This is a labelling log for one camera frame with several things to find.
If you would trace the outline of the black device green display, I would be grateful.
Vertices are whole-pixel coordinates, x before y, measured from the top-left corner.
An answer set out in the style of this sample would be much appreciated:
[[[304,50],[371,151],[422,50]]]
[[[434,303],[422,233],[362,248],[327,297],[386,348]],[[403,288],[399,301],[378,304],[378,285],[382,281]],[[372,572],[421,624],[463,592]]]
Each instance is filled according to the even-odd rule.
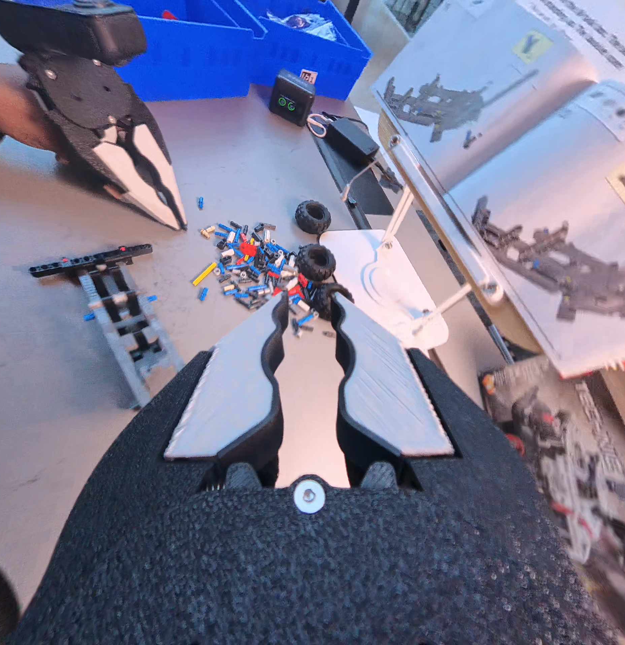
[[[272,88],[268,109],[285,121],[303,127],[315,98],[316,88],[313,83],[287,69],[281,69]]]

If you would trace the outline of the black power adapter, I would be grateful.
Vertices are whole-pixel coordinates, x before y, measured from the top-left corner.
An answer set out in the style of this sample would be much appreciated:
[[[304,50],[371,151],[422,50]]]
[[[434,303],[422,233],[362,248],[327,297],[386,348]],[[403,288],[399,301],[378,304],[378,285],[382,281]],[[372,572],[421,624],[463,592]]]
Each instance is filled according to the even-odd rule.
[[[379,149],[379,144],[348,117],[340,117],[327,124],[323,139],[342,158],[357,165],[374,161]]]

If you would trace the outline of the white book stand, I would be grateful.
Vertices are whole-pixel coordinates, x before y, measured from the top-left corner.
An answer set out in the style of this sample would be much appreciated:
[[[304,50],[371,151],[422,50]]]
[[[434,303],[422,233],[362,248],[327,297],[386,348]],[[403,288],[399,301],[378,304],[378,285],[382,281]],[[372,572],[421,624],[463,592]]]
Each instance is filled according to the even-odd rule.
[[[473,293],[501,335],[526,351],[543,353],[525,313],[509,297],[507,280],[482,251],[473,226],[457,213],[453,201],[441,194],[402,126],[385,110],[380,116],[379,137],[405,182],[387,228],[330,230],[320,237],[336,258],[336,277],[351,291],[356,305],[406,348],[426,351],[446,342],[445,312]],[[414,205],[437,231],[464,276],[464,286],[438,304],[396,238]]]

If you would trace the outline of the pile of small brick parts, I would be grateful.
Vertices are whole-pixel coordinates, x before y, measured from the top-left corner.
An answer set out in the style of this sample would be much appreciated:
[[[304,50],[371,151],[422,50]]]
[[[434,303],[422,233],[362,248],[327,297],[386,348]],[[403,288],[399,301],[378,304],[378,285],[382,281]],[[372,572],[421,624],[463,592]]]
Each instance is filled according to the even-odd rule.
[[[301,337],[305,332],[313,332],[316,321],[323,319],[313,309],[312,298],[321,284],[337,283],[333,281],[334,273],[323,282],[305,278],[297,266],[301,246],[292,251],[280,245],[274,238],[273,224],[260,222],[252,230],[234,221],[210,226],[216,227],[215,233],[211,239],[203,238],[213,242],[216,256],[212,262],[218,265],[195,286],[199,300],[204,301],[209,293],[208,280],[211,286],[218,284],[223,296],[250,312],[258,311],[272,298],[285,295],[293,335]]]

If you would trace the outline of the grey desk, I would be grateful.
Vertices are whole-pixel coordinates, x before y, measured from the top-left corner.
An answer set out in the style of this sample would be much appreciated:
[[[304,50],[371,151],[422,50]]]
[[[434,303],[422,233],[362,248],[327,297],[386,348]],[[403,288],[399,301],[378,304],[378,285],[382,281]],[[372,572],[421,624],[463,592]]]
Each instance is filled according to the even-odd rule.
[[[126,380],[98,325],[83,320],[82,290],[28,268],[62,255],[150,243],[130,267],[185,362],[249,315],[193,278],[216,252],[199,229],[234,219],[276,224],[275,238],[310,238],[292,220],[316,199],[347,230],[339,192],[310,134],[272,115],[269,91],[243,98],[157,102],[150,109],[170,149],[188,231],[159,225],[74,182],[54,156],[0,145],[0,568],[21,610],[31,601],[75,500],[129,423]],[[197,198],[204,197],[199,210]]]

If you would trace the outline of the person's left hand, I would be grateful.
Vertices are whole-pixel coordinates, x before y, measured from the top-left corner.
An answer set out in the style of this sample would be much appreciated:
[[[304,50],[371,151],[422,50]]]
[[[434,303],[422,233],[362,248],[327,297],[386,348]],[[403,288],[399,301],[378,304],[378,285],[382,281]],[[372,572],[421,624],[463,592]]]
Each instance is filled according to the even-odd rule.
[[[27,81],[27,74],[18,65],[0,63],[0,141],[10,137],[29,147],[51,151],[59,163],[67,164],[65,144],[27,88]]]

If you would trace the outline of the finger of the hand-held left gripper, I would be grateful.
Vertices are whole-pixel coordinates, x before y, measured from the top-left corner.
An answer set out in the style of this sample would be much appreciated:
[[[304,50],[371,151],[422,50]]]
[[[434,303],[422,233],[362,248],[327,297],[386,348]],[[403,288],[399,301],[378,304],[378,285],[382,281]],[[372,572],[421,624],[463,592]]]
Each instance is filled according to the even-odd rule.
[[[147,162],[152,175],[152,186],[135,188],[134,195],[140,206],[156,221],[174,230],[187,230],[185,209],[171,162],[167,160],[147,125],[137,125],[132,131],[134,148]]]
[[[158,197],[155,188],[139,175],[131,157],[122,147],[109,142],[101,142],[93,149],[93,152],[123,186],[121,193],[126,203],[136,206],[172,230],[181,229],[177,216]]]

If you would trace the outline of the instruction booklet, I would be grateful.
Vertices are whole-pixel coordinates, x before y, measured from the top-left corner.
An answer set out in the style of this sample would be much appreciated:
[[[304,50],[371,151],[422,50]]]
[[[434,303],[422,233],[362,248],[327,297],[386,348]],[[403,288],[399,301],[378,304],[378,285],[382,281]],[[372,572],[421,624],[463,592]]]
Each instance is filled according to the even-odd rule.
[[[444,1],[373,93],[560,375],[625,360],[625,84],[517,1]]]

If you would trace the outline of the printed task sheet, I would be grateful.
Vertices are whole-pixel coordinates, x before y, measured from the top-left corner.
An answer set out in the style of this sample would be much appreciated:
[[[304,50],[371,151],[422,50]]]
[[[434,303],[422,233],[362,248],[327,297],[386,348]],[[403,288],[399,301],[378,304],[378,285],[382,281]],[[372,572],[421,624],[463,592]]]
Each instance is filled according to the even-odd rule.
[[[517,1],[559,31],[582,53],[600,80],[625,84],[625,1]]]

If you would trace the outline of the toy truck set box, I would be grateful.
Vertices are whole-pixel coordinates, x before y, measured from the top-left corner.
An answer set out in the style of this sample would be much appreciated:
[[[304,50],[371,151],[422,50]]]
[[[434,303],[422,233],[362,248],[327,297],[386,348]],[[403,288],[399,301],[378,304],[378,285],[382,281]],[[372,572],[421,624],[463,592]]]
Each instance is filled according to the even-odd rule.
[[[534,476],[561,541],[625,644],[625,424],[599,373],[545,356],[479,374],[488,414]]]

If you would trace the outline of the black toy tire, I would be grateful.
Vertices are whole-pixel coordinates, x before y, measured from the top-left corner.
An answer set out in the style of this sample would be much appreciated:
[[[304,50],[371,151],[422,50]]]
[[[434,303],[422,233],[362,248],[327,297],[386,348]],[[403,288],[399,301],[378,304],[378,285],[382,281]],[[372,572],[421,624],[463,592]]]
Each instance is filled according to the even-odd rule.
[[[332,296],[341,294],[349,302],[355,303],[352,293],[338,283],[323,283],[317,287],[312,298],[312,307],[317,311],[318,316],[326,321],[332,320]]]
[[[297,206],[295,221],[304,232],[320,236],[330,228],[332,216],[325,205],[315,200],[308,200]]]
[[[327,247],[309,244],[300,247],[297,266],[305,278],[319,283],[332,277],[336,268],[336,260]]]

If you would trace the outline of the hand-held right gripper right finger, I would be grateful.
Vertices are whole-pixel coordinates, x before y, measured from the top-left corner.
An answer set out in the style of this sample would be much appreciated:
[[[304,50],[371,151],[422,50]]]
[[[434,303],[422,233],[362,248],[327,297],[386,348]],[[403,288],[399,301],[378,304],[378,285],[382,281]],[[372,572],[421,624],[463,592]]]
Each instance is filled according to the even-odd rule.
[[[344,295],[332,296],[338,442],[349,458],[453,456],[455,448],[398,338]]]

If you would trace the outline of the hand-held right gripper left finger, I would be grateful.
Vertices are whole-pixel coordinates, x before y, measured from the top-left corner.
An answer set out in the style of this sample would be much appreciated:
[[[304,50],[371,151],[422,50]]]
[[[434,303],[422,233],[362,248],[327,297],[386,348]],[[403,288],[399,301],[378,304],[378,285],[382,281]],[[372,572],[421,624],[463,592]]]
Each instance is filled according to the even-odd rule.
[[[287,296],[275,296],[211,348],[166,460],[277,456],[283,414],[275,374],[284,359],[288,317]]]

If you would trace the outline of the brick truck chassis model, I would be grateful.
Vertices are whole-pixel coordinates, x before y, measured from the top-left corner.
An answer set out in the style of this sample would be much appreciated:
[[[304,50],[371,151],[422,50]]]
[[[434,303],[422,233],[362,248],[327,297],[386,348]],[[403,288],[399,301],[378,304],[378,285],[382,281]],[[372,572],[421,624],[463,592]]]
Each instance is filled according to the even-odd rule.
[[[85,320],[96,320],[132,392],[132,409],[152,399],[148,378],[156,368],[180,372],[185,363],[155,314],[155,297],[136,286],[127,269],[137,257],[150,255],[151,244],[118,246],[113,250],[32,266],[33,278],[65,276],[79,283],[88,300]]]

